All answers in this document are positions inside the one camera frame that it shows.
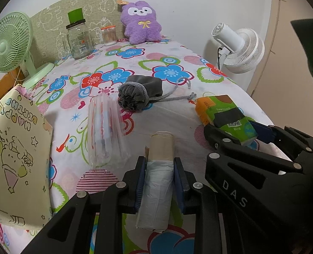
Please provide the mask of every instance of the electric fan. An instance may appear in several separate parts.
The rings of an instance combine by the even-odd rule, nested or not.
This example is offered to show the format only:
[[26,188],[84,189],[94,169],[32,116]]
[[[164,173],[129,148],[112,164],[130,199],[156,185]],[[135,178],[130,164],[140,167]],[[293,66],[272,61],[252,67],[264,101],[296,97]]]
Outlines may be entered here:
[[0,72],[10,72],[24,61],[29,73],[23,82],[27,89],[39,82],[54,67],[54,64],[46,63],[35,69],[29,51],[32,39],[32,23],[26,14],[13,12],[0,20]]
[[264,42],[252,29],[233,31],[224,23],[219,23],[212,30],[213,38],[219,48],[217,66],[223,65],[232,73],[245,73],[255,68],[264,56]]

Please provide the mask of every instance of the floral tablecloth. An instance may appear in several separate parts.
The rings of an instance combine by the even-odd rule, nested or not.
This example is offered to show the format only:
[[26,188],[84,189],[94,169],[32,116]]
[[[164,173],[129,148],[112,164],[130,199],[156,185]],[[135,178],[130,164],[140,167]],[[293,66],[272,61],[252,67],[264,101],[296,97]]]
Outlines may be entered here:
[[[140,45],[130,45],[122,39],[110,47],[96,46],[90,56],[80,60],[63,58],[55,62],[54,69],[30,91],[40,112],[54,127],[49,163],[54,213],[79,190],[103,191],[121,180],[126,171],[135,167],[138,156],[144,155],[145,145],[156,131],[174,134],[176,156],[181,158],[185,170],[193,172],[198,181],[207,184],[205,163],[211,148],[203,136],[203,125],[194,110],[195,103],[188,100],[154,103],[139,113],[122,110],[130,159],[122,169],[113,173],[89,170],[89,101],[99,94],[117,95],[118,87],[133,74],[161,78],[164,92],[171,90],[177,79],[185,76],[191,80],[192,88],[181,83],[173,96],[191,92],[197,97],[227,94],[246,116],[266,125],[272,124],[247,93],[224,73],[167,37],[158,43]],[[272,144],[255,140],[249,147],[286,158]],[[174,201],[169,227],[164,233],[136,229],[135,223],[136,215],[123,215],[124,254],[193,253],[195,216],[183,216]],[[0,225],[0,243],[7,252],[18,254],[37,232]],[[94,239],[93,235],[90,253],[94,249]]]

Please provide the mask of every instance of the green fan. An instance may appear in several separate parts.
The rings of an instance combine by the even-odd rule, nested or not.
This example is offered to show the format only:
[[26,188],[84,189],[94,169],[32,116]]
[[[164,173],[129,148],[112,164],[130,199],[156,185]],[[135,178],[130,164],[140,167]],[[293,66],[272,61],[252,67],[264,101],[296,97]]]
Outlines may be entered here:
[[53,63],[37,69],[34,67],[29,51],[32,39],[32,23],[26,14],[13,12],[0,20],[0,72],[10,72],[24,61],[29,73],[23,82],[26,89],[34,86],[54,67]]

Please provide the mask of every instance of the gray drawstring pouch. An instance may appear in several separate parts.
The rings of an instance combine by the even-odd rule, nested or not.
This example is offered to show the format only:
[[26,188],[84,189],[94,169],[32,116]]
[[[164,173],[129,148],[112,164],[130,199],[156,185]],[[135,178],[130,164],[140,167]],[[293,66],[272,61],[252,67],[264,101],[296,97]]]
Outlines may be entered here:
[[188,89],[191,88],[191,81],[186,77],[181,77],[176,81],[176,85],[172,91],[162,95],[162,80],[157,77],[144,75],[130,75],[127,81],[119,87],[118,103],[120,107],[129,111],[141,111],[146,108],[149,103],[172,101],[187,99],[191,100],[197,95],[192,92],[191,95],[181,97],[170,96],[178,87],[178,83],[186,80]]

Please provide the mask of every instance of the plush toy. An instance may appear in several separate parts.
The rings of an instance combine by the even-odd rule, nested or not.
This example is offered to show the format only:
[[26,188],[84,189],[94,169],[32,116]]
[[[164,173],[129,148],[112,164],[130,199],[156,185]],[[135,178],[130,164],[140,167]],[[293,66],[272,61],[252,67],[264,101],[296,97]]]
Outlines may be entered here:
[[155,10],[145,1],[124,5],[120,20],[126,26],[125,35],[132,45],[161,40],[161,25]]

